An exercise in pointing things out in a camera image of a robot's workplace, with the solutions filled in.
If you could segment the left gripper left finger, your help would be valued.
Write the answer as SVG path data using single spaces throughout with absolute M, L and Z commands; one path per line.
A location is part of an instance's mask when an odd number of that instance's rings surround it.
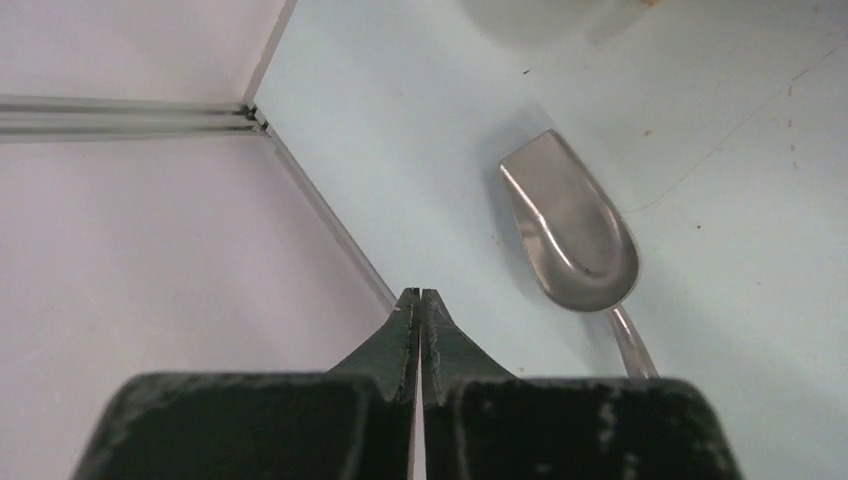
M 420 292 L 318 373 L 154 372 L 111 398 L 77 479 L 408 479 Z

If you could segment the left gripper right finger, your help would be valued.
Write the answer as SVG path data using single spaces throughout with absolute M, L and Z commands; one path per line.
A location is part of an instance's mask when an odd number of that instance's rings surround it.
M 431 479 L 738 479 L 713 408 L 669 378 L 529 378 L 419 304 L 426 473 Z

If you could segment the metal food scoop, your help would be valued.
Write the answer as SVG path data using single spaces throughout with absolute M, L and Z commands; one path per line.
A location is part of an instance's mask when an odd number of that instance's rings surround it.
M 499 163 L 522 249 L 556 305 L 607 317 L 625 372 L 658 374 L 624 302 L 640 277 L 622 214 L 565 139 L 547 130 Z

